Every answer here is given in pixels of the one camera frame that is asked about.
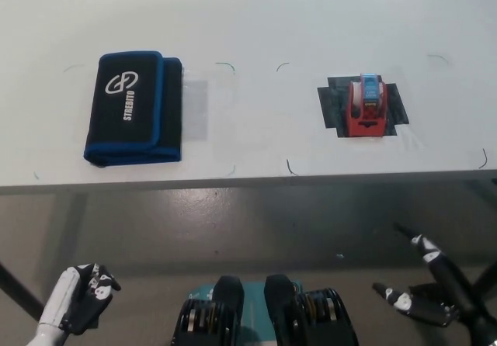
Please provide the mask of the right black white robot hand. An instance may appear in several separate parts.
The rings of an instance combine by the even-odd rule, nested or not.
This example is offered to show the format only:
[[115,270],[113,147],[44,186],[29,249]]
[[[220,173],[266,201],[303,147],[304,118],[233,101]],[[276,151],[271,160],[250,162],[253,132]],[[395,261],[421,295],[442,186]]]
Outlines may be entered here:
[[459,320],[467,327],[492,322],[485,304],[462,271],[426,235],[395,223],[394,228],[409,239],[435,279],[415,291],[402,292],[375,282],[373,290],[400,314],[413,320],[446,327]]

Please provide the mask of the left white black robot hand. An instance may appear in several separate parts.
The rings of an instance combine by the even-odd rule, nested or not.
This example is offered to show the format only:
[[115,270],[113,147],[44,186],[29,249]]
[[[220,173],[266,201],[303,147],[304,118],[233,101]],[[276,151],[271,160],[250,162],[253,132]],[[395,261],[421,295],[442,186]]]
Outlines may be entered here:
[[36,334],[61,345],[68,335],[96,329],[99,317],[121,285],[104,265],[86,264],[62,272],[37,324]]

